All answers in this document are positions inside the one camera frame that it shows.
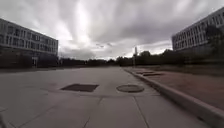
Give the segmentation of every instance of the pavement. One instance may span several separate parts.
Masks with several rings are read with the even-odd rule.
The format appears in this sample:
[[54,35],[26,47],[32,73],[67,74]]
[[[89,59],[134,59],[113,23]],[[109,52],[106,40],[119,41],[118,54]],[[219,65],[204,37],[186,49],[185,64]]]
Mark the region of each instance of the pavement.
[[[99,86],[60,90],[73,83]],[[145,90],[116,90],[125,84]],[[7,128],[208,128],[118,67],[0,74],[0,113]]]
[[[137,72],[152,72],[153,70],[136,68]],[[224,110],[224,77],[195,75],[171,71],[153,71],[162,75],[147,76],[161,84],[184,92],[207,104]]]

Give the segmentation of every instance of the cloud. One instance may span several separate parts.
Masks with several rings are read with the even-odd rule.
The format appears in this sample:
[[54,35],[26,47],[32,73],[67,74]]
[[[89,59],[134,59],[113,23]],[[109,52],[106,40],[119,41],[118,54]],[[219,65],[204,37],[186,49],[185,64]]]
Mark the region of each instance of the cloud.
[[223,0],[0,0],[0,17],[59,39],[59,55],[159,53],[172,34],[221,8]]

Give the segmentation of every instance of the building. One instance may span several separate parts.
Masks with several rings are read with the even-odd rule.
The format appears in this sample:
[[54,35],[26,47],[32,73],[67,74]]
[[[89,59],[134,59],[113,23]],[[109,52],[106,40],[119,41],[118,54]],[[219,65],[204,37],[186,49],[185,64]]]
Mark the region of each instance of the building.
[[172,36],[174,51],[203,56],[211,51],[205,35],[208,25],[224,32],[224,7]]
[[3,19],[0,19],[0,46],[2,55],[15,53],[34,61],[58,54],[58,40]]

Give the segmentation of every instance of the concrete plaza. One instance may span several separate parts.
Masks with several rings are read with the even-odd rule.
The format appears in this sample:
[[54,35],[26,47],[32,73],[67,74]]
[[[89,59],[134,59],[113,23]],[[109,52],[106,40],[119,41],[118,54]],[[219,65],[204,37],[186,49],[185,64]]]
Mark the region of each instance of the concrete plaza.
[[[99,86],[60,90],[73,83]],[[125,84],[145,90],[116,90]],[[7,128],[208,128],[121,68],[0,74],[0,113]]]

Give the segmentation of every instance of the drain grate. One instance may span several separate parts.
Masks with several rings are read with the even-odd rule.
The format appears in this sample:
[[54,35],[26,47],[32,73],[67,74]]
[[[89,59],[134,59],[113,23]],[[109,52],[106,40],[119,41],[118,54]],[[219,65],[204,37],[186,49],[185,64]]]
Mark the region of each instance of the drain grate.
[[138,85],[122,85],[117,87],[118,91],[127,93],[137,93],[144,91],[144,88]]
[[143,74],[143,76],[161,76],[163,74],[161,73],[148,73],[148,74]]
[[99,85],[91,84],[72,84],[61,88],[66,91],[93,92]]

